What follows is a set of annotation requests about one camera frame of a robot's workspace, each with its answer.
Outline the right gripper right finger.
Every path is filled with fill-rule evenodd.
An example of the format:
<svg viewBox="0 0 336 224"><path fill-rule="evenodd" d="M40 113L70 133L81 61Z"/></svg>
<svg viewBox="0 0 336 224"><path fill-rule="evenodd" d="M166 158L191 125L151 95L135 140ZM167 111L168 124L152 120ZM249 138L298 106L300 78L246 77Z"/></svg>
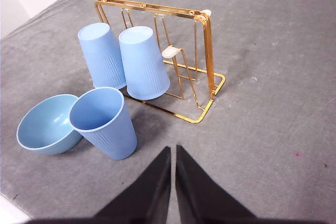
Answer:
<svg viewBox="0 0 336 224"><path fill-rule="evenodd" d="M175 187L181 223L257 223L257 217L217 185L183 146L176 146Z"/></svg>

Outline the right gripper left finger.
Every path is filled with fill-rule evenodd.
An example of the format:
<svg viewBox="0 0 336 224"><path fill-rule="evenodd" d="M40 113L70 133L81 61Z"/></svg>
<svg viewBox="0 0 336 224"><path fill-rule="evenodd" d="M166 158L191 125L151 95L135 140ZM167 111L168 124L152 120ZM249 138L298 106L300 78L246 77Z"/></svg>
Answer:
<svg viewBox="0 0 336 224"><path fill-rule="evenodd" d="M96 215L103 223L166 223L171 191L171 149L165 147L144 172Z"/></svg>

